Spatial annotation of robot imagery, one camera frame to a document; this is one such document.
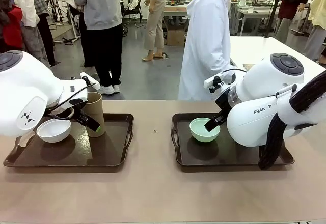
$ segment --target metal pole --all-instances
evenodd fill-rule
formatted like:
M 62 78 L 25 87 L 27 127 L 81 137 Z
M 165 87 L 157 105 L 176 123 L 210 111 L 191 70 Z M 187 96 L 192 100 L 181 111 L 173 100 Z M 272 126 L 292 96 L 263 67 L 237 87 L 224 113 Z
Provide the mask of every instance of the metal pole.
M 271 25 L 274 22 L 274 16 L 275 16 L 275 12 L 276 12 L 276 9 L 277 9 L 277 5 L 279 4 L 279 1 L 280 0 L 275 0 L 274 6 L 273 6 L 273 10 L 272 10 L 271 15 L 269 17 L 268 26 L 267 26 L 267 29 L 266 29 L 266 32 L 265 32 L 265 35 L 264 35 L 264 37 L 266 37 L 266 38 L 268 37 L 268 34 L 270 32 L 270 29 L 271 29 Z

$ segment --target paper cup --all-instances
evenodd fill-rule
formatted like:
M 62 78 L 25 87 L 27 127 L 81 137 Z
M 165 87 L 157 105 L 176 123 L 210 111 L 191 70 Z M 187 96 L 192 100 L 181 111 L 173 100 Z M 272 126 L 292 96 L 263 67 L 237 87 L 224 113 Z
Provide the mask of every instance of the paper cup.
M 101 125 L 101 129 L 98 132 L 86 127 L 87 134 L 89 137 L 102 136 L 105 133 L 102 95 L 96 92 L 88 92 L 87 100 L 88 102 L 83 108 L 83 111 Z

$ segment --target cardboard box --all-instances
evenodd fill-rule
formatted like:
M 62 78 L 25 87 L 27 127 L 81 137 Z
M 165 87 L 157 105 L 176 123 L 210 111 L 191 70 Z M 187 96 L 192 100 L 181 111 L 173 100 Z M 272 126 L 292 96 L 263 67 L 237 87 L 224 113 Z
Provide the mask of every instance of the cardboard box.
M 184 30 L 168 30 L 168 46 L 184 46 Z

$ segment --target black chair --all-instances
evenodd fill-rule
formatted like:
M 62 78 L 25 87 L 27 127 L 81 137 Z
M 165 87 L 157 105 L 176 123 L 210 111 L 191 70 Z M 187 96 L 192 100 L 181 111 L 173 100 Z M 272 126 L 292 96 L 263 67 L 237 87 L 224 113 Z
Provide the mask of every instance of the black chair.
M 139 28 L 139 27 L 144 26 L 145 24 L 141 24 L 140 26 L 137 26 L 137 24 L 136 24 L 136 15 L 139 14 L 140 23 L 142 23 L 142 20 L 143 20 L 143 14 L 142 14 L 142 9 L 141 9 L 142 0 L 137 0 L 137 1 L 138 1 L 138 4 L 134 9 L 129 9 L 129 8 L 125 9 L 125 11 L 123 13 L 123 17 L 126 15 L 129 15 L 129 23 L 128 24 L 131 24 L 132 20 L 134 19 L 134 26 L 136 26 L 136 28 Z

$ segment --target yellow shirt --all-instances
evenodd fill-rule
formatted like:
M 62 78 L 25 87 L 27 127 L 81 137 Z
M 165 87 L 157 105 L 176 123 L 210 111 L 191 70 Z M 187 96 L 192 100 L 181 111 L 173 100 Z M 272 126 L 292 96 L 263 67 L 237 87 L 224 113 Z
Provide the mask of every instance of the yellow shirt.
M 312 20 L 313 26 L 319 25 L 326 30 L 326 0 L 312 1 L 309 20 Z

